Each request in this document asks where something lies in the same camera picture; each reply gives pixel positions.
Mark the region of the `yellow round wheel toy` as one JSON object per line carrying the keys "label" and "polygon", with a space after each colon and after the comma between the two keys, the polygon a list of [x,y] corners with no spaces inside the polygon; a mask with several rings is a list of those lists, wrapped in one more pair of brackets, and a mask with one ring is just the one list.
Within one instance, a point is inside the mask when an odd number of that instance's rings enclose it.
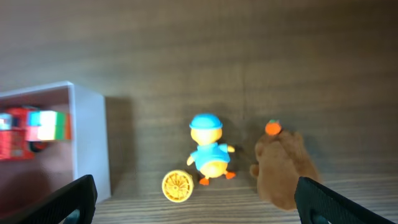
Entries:
{"label": "yellow round wheel toy", "polygon": [[172,170],[162,180],[164,196],[174,203],[182,203],[190,198],[194,189],[192,176],[184,170]]}

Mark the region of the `colourful puzzle cube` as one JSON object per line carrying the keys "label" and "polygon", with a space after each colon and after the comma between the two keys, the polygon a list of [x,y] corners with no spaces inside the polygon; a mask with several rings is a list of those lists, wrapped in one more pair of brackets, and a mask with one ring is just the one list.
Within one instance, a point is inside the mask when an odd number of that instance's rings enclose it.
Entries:
{"label": "colourful puzzle cube", "polygon": [[71,117],[69,113],[52,110],[28,112],[25,134],[27,141],[62,141],[71,140],[71,138]]}

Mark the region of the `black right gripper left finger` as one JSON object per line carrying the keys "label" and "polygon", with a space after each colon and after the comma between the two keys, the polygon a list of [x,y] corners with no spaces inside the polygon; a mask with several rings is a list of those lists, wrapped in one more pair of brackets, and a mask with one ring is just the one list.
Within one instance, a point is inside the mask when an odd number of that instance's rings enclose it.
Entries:
{"label": "black right gripper left finger", "polygon": [[91,224],[98,193],[91,174],[56,190],[20,212],[1,219],[1,224]]}

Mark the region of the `orange blue duck toy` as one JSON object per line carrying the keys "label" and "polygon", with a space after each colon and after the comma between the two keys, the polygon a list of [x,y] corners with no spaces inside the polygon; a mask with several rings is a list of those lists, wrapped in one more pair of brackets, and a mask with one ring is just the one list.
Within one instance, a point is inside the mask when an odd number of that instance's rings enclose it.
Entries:
{"label": "orange blue duck toy", "polygon": [[229,155],[235,148],[218,142],[223,135],[223,123],[219,117],[210,113],[197,114],[189,127],[191,138],[197,143],[197,149],[189,155],[187,165],[195,164],[197,171],[203,175],[199,183],[208,185],[210,179],[222,175],[227,179],[235,178],[236,173],[228,170],[231,161]]}

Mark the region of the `brown plush toy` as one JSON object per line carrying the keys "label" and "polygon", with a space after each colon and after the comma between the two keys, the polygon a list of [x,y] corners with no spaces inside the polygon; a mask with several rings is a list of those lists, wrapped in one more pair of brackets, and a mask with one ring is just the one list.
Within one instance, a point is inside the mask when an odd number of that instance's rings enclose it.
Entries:
{"label": "brown plush toy", "polygon": [[266,124],[254,152],[257,163],[249,172],[257,180],[258,196],[281,210],[297,208],[295,191],[300,177],[321,181],[302,135],[283,129],[278,120]]}

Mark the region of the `white cardboard box pink inside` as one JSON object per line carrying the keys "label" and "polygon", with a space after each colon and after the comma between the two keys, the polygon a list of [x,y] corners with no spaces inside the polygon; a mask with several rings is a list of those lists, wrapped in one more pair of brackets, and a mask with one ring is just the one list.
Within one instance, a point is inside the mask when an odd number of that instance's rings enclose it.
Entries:
{"label": "white cardboard box pink inside", "polygon": [[103,95],[68,81],[2,91],[1,107],[36,106],[69,112],[72,140],[57,141],[32,160],[1,162],[1,216],[42,200],[91,174],[98,202],[111,196],[106,108]]}

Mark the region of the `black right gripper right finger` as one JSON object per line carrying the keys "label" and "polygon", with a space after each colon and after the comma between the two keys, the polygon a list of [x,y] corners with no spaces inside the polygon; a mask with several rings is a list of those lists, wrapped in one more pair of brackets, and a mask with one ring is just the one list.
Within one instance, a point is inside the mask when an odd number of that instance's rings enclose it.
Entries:
{"label": "black right gripper right finger", "polygon": [[302,224],[394,224],[309,177],[300,177],[295,202]]}

